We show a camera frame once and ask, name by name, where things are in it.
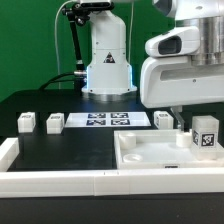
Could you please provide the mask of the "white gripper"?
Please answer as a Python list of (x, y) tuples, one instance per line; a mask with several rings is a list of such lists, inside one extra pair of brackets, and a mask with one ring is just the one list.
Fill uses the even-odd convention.
[(171, 107), (184, 131), (184, 105), (224, 101), (224, 65), (193, 66), (189, 56), (147, 58), (141, 69), (140, 98), (147, 108)]

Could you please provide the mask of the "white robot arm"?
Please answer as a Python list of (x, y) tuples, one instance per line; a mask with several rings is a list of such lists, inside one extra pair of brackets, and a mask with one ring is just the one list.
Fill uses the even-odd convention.
[[(88, 95), (124, 94), (131, 81), (122, 21), (111, 13), (120, 0), (80, 0), (92, 22)], [(140, 99), (147, 108), (224, 101), (224, 0), (152, 0), (175, 27), (149, 39), (141, 68)]]

